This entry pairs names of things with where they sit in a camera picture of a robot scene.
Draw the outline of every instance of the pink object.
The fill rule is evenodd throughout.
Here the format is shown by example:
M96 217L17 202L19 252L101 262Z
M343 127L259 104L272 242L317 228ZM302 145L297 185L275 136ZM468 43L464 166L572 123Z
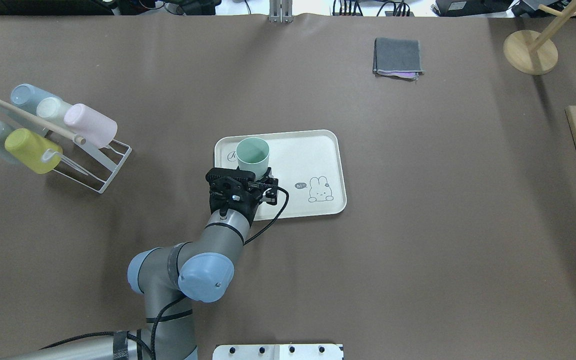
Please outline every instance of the pink object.
M74 104L68 109L63 122L98 149L105 148L117 134L117 123L113 119L84 104Z

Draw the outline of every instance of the round wooden base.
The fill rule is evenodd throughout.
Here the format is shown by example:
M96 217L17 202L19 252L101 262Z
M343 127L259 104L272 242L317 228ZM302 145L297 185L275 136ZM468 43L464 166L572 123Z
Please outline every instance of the round wooden base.
M537 31L519 30L505 38L503 54L517 70L530 75L544 75L557 65L557 47L550 39L536 51L528 51L530 44L534 43L539 35Z

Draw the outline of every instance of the cartoon drawing on tray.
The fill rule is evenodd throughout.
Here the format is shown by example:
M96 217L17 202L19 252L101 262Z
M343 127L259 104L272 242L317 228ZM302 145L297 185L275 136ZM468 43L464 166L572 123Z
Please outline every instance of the cartoon drawing on tray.
M333 201L332 190L325 176L313 177L310 179L309 203L316 201Z

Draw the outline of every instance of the brown table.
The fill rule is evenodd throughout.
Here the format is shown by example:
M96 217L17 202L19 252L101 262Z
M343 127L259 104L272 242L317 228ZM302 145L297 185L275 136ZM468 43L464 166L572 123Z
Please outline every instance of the brown table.
M547 75L502 53L546 23L0 17L0 97L37 85L110 116L134 147L102 195L0 160L0 357L141 328L128 262L197 239L215 143L328 129L347 207L278 221L244 249L226 296L195 306L201 360L283 342L354 360L576 359L576 19ZM427 73L374 76L375 37L421 41Z

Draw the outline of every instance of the white metal plate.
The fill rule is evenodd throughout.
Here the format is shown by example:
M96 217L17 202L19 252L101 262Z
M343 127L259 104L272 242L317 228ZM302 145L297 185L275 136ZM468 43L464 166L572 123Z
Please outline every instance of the white metal plate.
M339 142L333 132L307 130L224 137L214 146L214 166L237 169L235 149L247 137L259 137L268 143L272 176L290 194L280 219L338 214L345 209L346 185ZM261 204L254 219L274 218L285 199L279 192L277 205Z
M343 344L220 345L217 346L212 352L212 360L343 360L343 359L344 359Z

